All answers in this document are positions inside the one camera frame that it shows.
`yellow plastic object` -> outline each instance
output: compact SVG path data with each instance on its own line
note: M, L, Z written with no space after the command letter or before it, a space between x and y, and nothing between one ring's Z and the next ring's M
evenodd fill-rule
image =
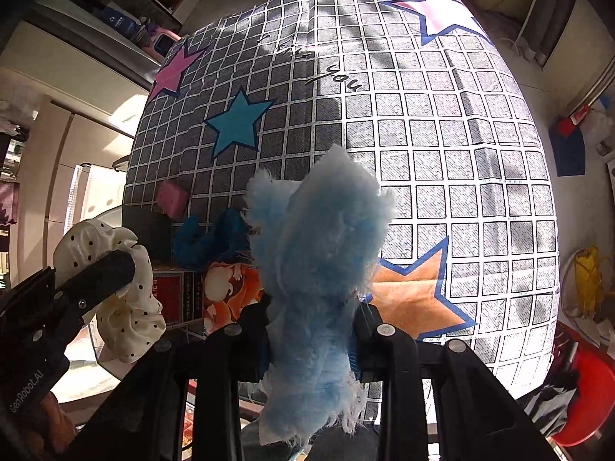
M577 303L583 317L593 316L605 297L600 261L600 252L596 246L579 251L574 256Z

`pink star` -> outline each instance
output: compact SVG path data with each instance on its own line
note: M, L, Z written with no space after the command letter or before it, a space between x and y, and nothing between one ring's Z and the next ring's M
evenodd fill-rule
M487 33L467 7L457 0L396 0L382 2L390 7L417 14L421 22L421 41L426 45L436 36L460 28L491 42Z
M186 55L186 49L186 46L181 47L171 61L158 71L147 102L156 97L162 90L166 90L170 95L179 95L181 76L184 71L205 52L205 50L201 50L192 55Z

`tile floor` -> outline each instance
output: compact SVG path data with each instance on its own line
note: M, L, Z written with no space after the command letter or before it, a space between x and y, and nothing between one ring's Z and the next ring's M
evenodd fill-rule
M266 0L201 0L189 16L183 32L191 33L225 15L247 10ZM586 147L586 174L558 177L548 129L557 114L554 95L545 87L542 71L536 63L519 57L506 40L497 19L482 15L471 0L463 0L483 24L502 58L515 76L530 107L542 138L547 166L552 179L558 215L561 263L574 251L595 243L604 254L613 252L615 221L613 194L606 166L593 147Z

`light blue plush cloth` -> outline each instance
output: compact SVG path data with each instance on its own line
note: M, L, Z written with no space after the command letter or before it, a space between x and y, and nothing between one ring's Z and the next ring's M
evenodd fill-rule
M339 419L354 431L362 391L348 345L358 295L382 247L394 200L376 179L333 147L303 182L248 183L251 252L271 295L271 366L264 380L262 444L303 445Z

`teal star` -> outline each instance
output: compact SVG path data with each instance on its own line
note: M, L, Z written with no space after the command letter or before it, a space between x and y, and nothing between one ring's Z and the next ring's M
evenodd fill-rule
M273 103L269 100L250 103L244 89L240 88L228 109L205 120L218 132L211 159L231 144L257 149L254 123Z

